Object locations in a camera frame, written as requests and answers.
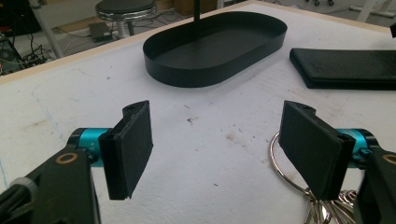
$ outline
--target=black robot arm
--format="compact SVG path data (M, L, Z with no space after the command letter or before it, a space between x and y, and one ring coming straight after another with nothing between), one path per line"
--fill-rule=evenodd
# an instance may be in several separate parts
M335 130L308 105L286 101L279 144L315 198L335 200L349 167L365 170L356 201L357 223L396 220L396 153L363 129Z
M131 197L152 150L149 102L128 105L113 129L77 129L64 149L0 195L0 223L101 223L91 166L112 200Z

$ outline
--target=floor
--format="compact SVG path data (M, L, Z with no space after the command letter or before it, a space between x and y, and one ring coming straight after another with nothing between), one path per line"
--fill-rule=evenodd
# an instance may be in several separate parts
M330 7L327 5L326 0L320 0L320 5L318 7L314 6L314 0L306 2L305 0L265 0L265 2L280 4L288 7L297 7L304 10L315 11L318 13L323 13L331 15L334 17L345 18L349 20L356 20L359 16L358 11L349 10L349 6L356 3L359 0L334 0L334 6ZM227 1L226 4L230 5L233 1ZM155 29L157 27L163 26L176 21L181 21L187 17L181 16L176 13L172 8L157 12L152 16L145 19L134 21L134 32L140 34L146 32L150 29ZM396 22L396 18L385 18L376 15L371 15L367 20L368 23L376 24L380 26L390 27ZM115 24L107 24L112 32L114 38L111 41L117 41L117 30ZM100 45L107 44L111 41L94 43L89 29L78 30L74 32L66 32L60 28L53 30L61 46L64 55L72 55L83 50L92 49ZM21 35L15 38L15 49L18 53L25 58L25 60L31 65L35 66L40 63L45 63L51 60L55 60L56 57L54 53L50 50L50 45L48 44L47 38L42 32L35 33L32 35Z

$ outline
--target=white table surface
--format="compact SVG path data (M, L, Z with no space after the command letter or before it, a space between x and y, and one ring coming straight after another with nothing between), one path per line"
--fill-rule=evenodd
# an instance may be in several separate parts
M230 9L274 16L289 30L282 49L218 85L182 89L150 77L142 45L161 29L0 77L0 190L76 128L113 127L123 107L143 100L154 148L132 200L110 201L103 170L92 170L103 223L303 223L307 202L268 157L285 100L313 106L334 128L367 129L396 151L395 91L309 90L289 59L291 48L396 49L389 33L254 1ZM346 187L360 181L353 171Z

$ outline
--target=small black mark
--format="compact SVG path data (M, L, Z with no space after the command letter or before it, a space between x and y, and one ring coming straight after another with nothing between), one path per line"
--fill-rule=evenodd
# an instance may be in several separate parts
M189 118L189 119L187 119L187 121L190 123L190 125L192 125L193 122L194 122L196 119L198 119L198 117Z
M227 134L227 136L225 136L228 140L233 141L235 139L235 137L233 136L232 133Z
M24 129L26 129L26 128L32 128L32 127L37 127L37 126L39 126L39 125L41 125L41 124L43 124L43 123L45 123L46 122L46 120L45 119L42 119L42 120L40 120L40 121L38 121L38 122L35 122L35 123L32 123L32 124L30 124L30 125L28 125L28 126L26 126L26 127L23 127Z

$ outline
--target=electronic device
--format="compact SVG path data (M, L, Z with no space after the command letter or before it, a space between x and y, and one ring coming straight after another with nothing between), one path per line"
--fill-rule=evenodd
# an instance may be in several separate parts
M28 0L0 0L0 31L7 36L14 36L40 30Z
M0 76L18 72L26 68L21 55L12 43L0 33Z
M93 42L108 41L113 38L105 22L89 24Z

